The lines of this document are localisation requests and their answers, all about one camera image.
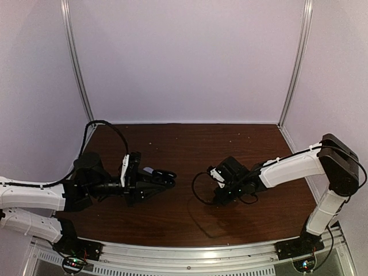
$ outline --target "wire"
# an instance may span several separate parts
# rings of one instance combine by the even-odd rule
[[[215,205],[214,202],[208,202],[208,201],[205,201],[202,198],[200,198],[199,195],[196,192],[196,189],[195,189],[194,185],[196,184],[197,178],[200,175],[202,175],[202,174],[208,175],[208,173],[207,172],[204,172],[204,171],[203,172],[199,172],[198,174],[196,174],[195,177],[193,178],[192,182],[191,182],[191,190],[192,190],[194,196],[196,197],[196,199],[199,200],[199,201],[201,201],[203,204],[205,204],[205,205]]]
[[[194,218],[192,212],[190,211],[190,201],[193,199],[193,197],[189,198],[189,200],[187,201],[187,204],[186,204],[186,210],[188,211],[188,214],[191,218],[191,220],[194,222],[194,224],[198,227],[198,229],[204,234],[206,235],[206,237],[208,237],[209,239],[215,239],[215,238],[218,238],[218,237],[222,237],[224,235],[215,235],[215,236],[212,236],[210,233],[208,233],[202,226],[201,224]]]
[[[97,125],[97,124],[107,125],[109,128],[111,128],[112,130],[114,130],[119,135],[119,137],[121,138],[122,142],[124,143],[126,154],[129,153],[128,142],[125,139],[124,135],[119,131],[119,129],[116,126],[114,126],[113,124],[111,124],[111,123],[109,123],[109,122],[107,122],[105,120],[94,120],[94,121],[90,121],[88,124],[86,124],[85,132],[83,134],[82,146],[80,147],[81,149],[79,151],[78,157],[80,157],[82,155],[83,150],[85,148],[86,140],[87,140],[87,133],[88,133],[89,127],[91,125]]]
[[[81,265],[82,267],[80,267],[78,270],[71,270],[71,269],[68,269],[68,268],[66,268],[65,266],[64,266],[64,263],[62,263],[62,269],[64,270],[64,272],[65,273],[68,273],[68,274],[77,274],[77,273],[79,273],[79,272],[81,272],[82,270],[83,270],[83,268],[88,264],[87,262],[86,262],[86,257],[87,257],[87,252],[86,252],[86,250],[85,250],[85,257],[84,257],[84,260],[83,259],[81,259],[81,258],[79,258],[79,257],[77,257],[77,256],[64,256],[63,254],[61,254],[60,253],[60,251],[59,250],[57,250],[56,248],[55,248],[55,246],[54,246],[54,244],[51,242],[51,241],[49,241],[49,240],[46,240],[46,239],[44,239],[46,242],[48,242],[49,244],[50,244],[50,246],[52,247],[52,249],[57,253],[57,254],[59,254],[59,256],[61,256],[63,259],[64,259],[64,261],[66,262],[66,264],[68,264],[68,265],[70,265],[71,267],[72,267],[72,264],[73,263],[75,263],[75,259],[77,259],[78,260],[78,264],[79,265]]]
[[[252,202],[247,202],[247,201],[244,201],[241,197],[238,197],[238,199],[244,203],[244,204],[247,204],[247,205],[252,205],[256,202],[258,202],[258,195],[256,195],[255,193],[251,194],[251,196],[255,197],[255,201],[252,201]]]
[[[119,137],[121,138],[122,142],[125,145],[125,150],[126,150],[126,154],[129,153],[129,148],[128,148],[128,142],[125,139],[124,135],[119,131],[119,129],[116,128],[116,126],[112,125],[111,123],[104,121],[104,120],[94,120],[94,121],[90,121],[89,123],[86,124],[85,127],[85,132],[83,134],[83,141],[82,141],[82,145],[81,145],[81,149],[79,150],[79,155],[78,158],[80,158],[80,156],[83,153],[83,150],[85,148],[86,145],[86,140],[87,140],[87,133],[88,133],[88,129],[91,125],[95,125],[95,124],[103,124],[103,125],[107,125],[109,128],[112,128],[112,130],[114,130]],[[25,184],[25,183],[17,183],[17,182],[6,182],[5,184],[8,186],[18,186],[18,187],[30,187],[30,188],[50,188],[50,187],[54,187],[58,184],[63,183],[65,180],[67,180],[72,174],[74,173],[74,168],[65,176],[63,177],[61,180],[58,180],[56,182],[52,182],[46,185],[36,185],[36,184]]]
[[[349,198],[345,200],[344,204],[349,203],[350,199],[351,199],[351,196],[349,196]]]
[[[327,226],[327,230],[328,230],[329,234],[331,235],[331,248],[329,249],[326,258],[324,258],[324,260],[320,263],[320,265],[318,267],[316,267],[316,268],[313,268],[313,272],[315,272],[316,270],[318,270],[318,269],[321,268],[321,266],[326,262],[326,260],[328,259],[328,257],[331,255],[331,252],[332,252],[332,250],[334,248],[334,244],[333,244],[334,243],[334,236],[333,236],[333,234],[332,234],[331,229],[329,228],[329,226]]]

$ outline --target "wooden table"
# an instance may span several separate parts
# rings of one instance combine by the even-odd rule
[[[276,240],[300,233],[315,201],[304,179],[259,193],[253,205],[232,202],[206,206],[191,193],[191,180],[210,165],[234,156],[255,163],[290,154],[276,125],[118,125],[130,151],[142,153],[141,167],[178,174],[171,190],[127,207],[124,198],[108,198],[78,213],[58,213],[73,221],[80,237],[145,246],[217,246]],[[101,155],[113,175],[125,154],[120,138],[99,126],[86,151]],[[198,193],[211,200],[216,183],[198,179]]]

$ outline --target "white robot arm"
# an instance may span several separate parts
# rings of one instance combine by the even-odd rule
[[[74,162],[74,177],[53,183],[15,181],[0,177],[0,229],[33,235],[54,243],[59,252],[72,255],[86,250],[89,259],[98,260],[101,244],[78,239],[69,220],[43,217],[21,208],[42,208],[78,212],[91,206],[91,197],[99,201],[124,196],[128,205],[144,201],[175,186],[170,171],[139,169],[140,153],[125,155],[120,175],[104,170],[95,152],[83,154]]]
[[[207,173],[218,182],[212,204],[223,205],[244,194],[255,195],[298,178],[327,175],[328,189],[307,218],[300,237],[275,245],[279,259],[286,259],[310,254],[316,249],[332,218],[361,187],[359,166],[357,155],[334,135],[327,134],[320,143],[285,158],[257,164],[251,170],[230,156],[217,167],[209,167]]]

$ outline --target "light purple wall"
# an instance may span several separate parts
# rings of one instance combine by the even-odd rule
[[[71,167],[87,121],[60,1],[1,1],[0,37],[0,175],[57,180]],[[0,275],[18,275],[29,241],[0,230]]]
[[[314,1],[311,34],[286,129],[298,150],[334,133],[368,168],[368,2]],[[314,178],[320,195],[325,178]],[[367,275],[368,186],[340,222],[358,269]]]
[[[277,122],[303,0],[71,1],[96,118]]]

